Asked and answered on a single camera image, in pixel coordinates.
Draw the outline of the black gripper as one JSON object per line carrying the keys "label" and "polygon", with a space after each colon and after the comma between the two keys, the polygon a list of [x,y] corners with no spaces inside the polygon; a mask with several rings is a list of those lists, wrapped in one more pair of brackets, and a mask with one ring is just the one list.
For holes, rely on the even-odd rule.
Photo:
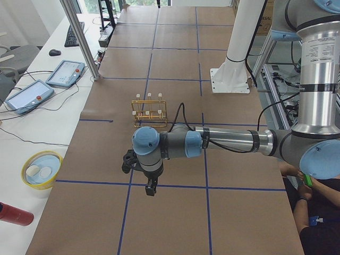
{"label": "black gripper", "polygon": [[148,196],[154,196],[157,193],[156,187],[158,184],[158,177],[162,175],[163,170],[157,169],[153,172],[144,171],[143,173],[148,179],[148,182],[145,187],[146,194]]}

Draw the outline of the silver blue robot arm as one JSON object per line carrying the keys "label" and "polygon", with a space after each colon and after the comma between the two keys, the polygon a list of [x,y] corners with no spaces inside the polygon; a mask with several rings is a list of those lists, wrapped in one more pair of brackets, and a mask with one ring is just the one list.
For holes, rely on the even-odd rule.
{"label": "silver blue robot arm", "polygon": [[335,124],[339,90],[339,1],[276,1],[274,27],[302,40],[299,119],[290,130],[230,130],[175,124],[168,132],[141,127],[122,170],[143,172],[146,194],[156,194],[165,159],[200,156],[219,148],[259,152],[298,167],[315,179],[339,175],[339,128]]}

